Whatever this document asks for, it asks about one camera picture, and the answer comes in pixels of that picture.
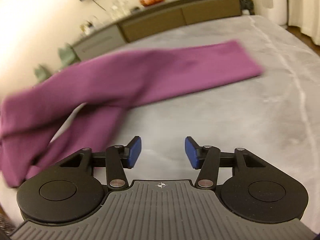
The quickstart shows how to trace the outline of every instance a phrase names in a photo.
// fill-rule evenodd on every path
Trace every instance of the drawer handle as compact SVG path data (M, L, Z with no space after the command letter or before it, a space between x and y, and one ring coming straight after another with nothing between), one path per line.
M109 37L104 38L103 40L100 40L100 41L97 41L91 45L88 45L87 47L82 49L82 52L86 52L86 50L92 49L92 47L95 47L95 46L99 45L100 43L111 40L111 39L112 39L112 36L109 36Z

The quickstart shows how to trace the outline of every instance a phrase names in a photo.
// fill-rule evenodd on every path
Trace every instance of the wooden floor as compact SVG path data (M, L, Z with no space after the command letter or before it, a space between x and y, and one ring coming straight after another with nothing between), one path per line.
M312 39L309 36L306 36L300 32L299 27L289 26L287 31L296 36L303 43L307 44L316 54L320 56L320 46L317 46L313 43Z

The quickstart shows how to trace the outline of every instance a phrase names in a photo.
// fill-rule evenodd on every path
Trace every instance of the gray ribbed plate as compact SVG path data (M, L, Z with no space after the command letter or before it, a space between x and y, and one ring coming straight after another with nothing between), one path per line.
M25 222L16 240L187 240L270 239L309 240L315 234L298 219L280 224L247 221L228 211L210 190L188 180L135 181L125 191L112 192L92 216L66 226Z

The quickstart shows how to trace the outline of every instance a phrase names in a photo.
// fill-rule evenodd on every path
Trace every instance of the white appliance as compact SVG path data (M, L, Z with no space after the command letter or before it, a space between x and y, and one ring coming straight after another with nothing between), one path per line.
M255 14L262 15L263 17L281 26L287 24L287 0L253 0L253 3Z

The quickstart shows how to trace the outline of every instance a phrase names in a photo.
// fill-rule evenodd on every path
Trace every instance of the white drawer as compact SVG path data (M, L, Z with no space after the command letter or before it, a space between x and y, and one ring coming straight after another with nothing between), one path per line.
M89 38L75 45L73 49L81 60L103 55L115 48L125 45L117 25L92 34Z

